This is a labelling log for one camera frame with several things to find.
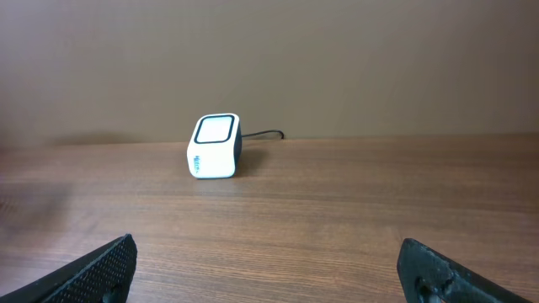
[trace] wooden table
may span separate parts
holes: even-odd
[[[0,156],[0,295],[129,232],[129,302],[404,302],[413,237],[539,301],[539,136],[245,141],[195,180],[185,143]]]

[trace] black cable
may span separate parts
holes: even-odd
[[[280,138],[281,138],[281,140],[282,140],[282,139],[285,139],[285,133],[282,132],[281,130],[264,130],[264,131],[259,131],[258,133],[242,135],[242,137],[246,137],[246,136],[258,136],[258,135],[267,134],[267,133],[270,133],[270,132],[278,132],[278,133],[280,133]]]

